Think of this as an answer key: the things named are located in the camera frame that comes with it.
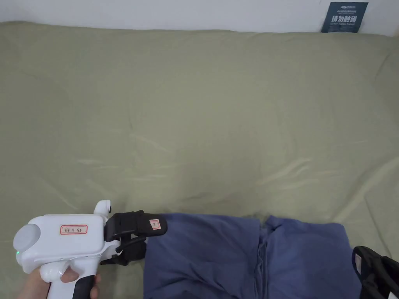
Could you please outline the person's left hand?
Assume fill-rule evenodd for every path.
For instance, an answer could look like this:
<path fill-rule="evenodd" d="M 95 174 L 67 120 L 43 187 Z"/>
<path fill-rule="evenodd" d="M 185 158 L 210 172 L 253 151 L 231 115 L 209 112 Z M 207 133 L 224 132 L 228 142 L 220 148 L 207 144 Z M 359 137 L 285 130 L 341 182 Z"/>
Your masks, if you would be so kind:
<path fill-rule="evenodd" d="M 72 282 L 79 278 L 79 274 L 70 267 L 63 273 L 61 281 L 64 283 Z M 101 276 L 95 276 L 95 283 L 90 291 L 90 298 L 97 299 L 99 297 L 98 283 L 101 281 Z M 41 279 L 40 268 L 32 271 L 24 283 L 18 299 L 46 299 L 50 288 L 50 283 Z"/>

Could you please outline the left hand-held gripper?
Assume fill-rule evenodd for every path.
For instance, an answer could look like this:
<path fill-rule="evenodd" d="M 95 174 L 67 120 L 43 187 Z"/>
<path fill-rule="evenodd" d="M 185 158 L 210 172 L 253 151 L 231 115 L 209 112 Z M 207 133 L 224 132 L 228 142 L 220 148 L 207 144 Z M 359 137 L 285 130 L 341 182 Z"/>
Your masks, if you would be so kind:
<path fill-rule="evenodd" d="M 39 268 L 51 284 L 49 299 L 88 299 L 100 265 L 127 266 L 143 260 L 146 241 L 134 242 L 119 254 L 118 240 L 106 241 L 104 227 L 111 212 L 109 200 L 99 201 L 91 214 L 43 215 L 30 220 L 15 234 L 16 260 L 26 273 Z M 119 238 L 166 234 L 161 214 L 142 210 L 119 214 Z"/>

